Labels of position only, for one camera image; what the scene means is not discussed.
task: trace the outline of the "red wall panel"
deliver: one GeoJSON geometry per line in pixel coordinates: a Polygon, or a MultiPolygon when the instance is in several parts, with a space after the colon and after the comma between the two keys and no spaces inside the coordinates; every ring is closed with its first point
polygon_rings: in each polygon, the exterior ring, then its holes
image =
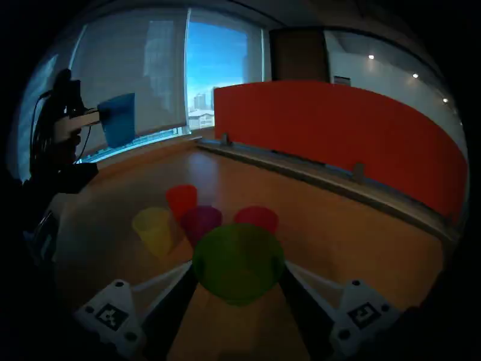
{"type": "Polygon", "coordinates": [[[457,220],[467,163],[454,141],[417,110],[389,97],[316,81],[215,90],[215,133],[232,141],[352,170],[457,220]]]}

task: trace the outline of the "white wall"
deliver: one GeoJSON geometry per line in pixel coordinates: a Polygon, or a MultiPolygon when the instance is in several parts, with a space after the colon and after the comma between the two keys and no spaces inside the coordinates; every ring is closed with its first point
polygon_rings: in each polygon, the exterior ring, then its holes
{"type": "Polygon", "coordinates": [[[441,127],[468,158],[460,119],[443,103],[436,89],[390,64],[342,52],[329,52],[331,76],[351,79],[351,86],[379,93],[411,106],[441,127]]]}

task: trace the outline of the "roller shade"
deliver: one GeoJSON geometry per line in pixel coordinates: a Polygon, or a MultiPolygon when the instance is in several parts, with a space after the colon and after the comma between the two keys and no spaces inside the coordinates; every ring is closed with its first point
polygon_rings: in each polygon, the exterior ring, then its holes
{"type": "MultiPolygon", "coordinates": [[[[136,136],[184,126],[186,21],[185,9],[146,9],[89,23],[72,64],[85,106],[135,93],[136,136]]],[[[102,127],[92,126],[84,155],[106,147],[102,127]]]]}

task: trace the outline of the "window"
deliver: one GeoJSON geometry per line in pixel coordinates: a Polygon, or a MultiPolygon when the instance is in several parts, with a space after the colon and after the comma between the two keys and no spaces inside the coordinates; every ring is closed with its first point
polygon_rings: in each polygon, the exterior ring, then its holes
{"type": "Polygon", "coordinates": [[[186,53],[188,125],[192,130],[215,125],[215,88],[262,81],[262,30],[248,23],[193,9],[186,53]]]}
{"type": "MultiPolygon", "coordinates": [[[[53,81],[61,69],[69,67],[72,78],[82,81],[81,95],[88,108],[135,93],[135,139],[112,149],[102,126],[94,125],[85,144],[88,128],[84,128],[77,147],[80,155],[85,145],[83,162],[188,134],[191,129],[212,127],[213,89],[262,81],[264,70],[268,71],[263,54],[269,50],[260,27],[199,9],[145,8],[113,13],[86,23],[66,39],[54,45],[64,50],[58,52],[61,61],[42,62],[46,68],[33,74],[29,89],[38,86],[40,78],[53,81]]],[[[12,146],[17,146],[14,159],[9,159],[10,168],[16,166],[23,180],[29,177],[28,114],[38,97],[34,94],[49,88],[42,80],[38,89],[26,92],[17,120],[21,120],[21,129],[12,133],[12,146]]]]}

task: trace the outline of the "cable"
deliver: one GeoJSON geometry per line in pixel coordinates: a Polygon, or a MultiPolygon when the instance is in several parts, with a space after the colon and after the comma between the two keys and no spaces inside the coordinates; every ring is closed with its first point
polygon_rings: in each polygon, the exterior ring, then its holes
{"type": "Polygon", "coordinates": [[[88,142],[88,137],[90,137],[90,131],[92,129],[92,126],[89,126],[88,127],[88,133],[87,133],[87,138],[85,139],[85,143],[84,143],[84,147],[82,148],[82,152],[80,153],[79,157],[77,158],[77,160],[75,161],[75,163],[77,163],[80,158],[82,158],[82,155],[84,154],[84,150],[85,150],[85,147],[87,146],[87,142],[88,142]]]}

